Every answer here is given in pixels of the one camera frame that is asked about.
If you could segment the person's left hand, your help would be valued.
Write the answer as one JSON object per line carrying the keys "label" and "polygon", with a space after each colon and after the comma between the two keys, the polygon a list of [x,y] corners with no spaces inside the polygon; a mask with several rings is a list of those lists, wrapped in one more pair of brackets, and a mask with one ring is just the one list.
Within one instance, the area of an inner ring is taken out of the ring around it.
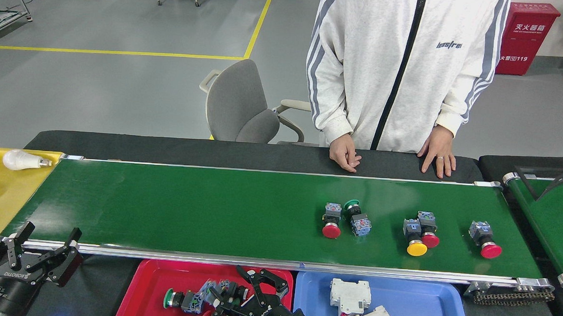
{"label": "person's left hand", "polygon": [[453,133],[440,125],[434,126],[417,157],[423,158],[421,172],[434,167],[439,179],[450,177],[456,170],[457,160],[452,152]]}

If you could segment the person's right hand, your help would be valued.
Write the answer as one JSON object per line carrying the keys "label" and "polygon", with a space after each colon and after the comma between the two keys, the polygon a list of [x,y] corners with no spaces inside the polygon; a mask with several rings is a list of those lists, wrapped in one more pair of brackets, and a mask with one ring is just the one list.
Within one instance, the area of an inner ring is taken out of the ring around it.
{"label": "person's right hand", "polygon": [[329,146],[329,158],[344,171],[355,174],[362,156],[356,152],[354,141],[349,133],[334,139]]}

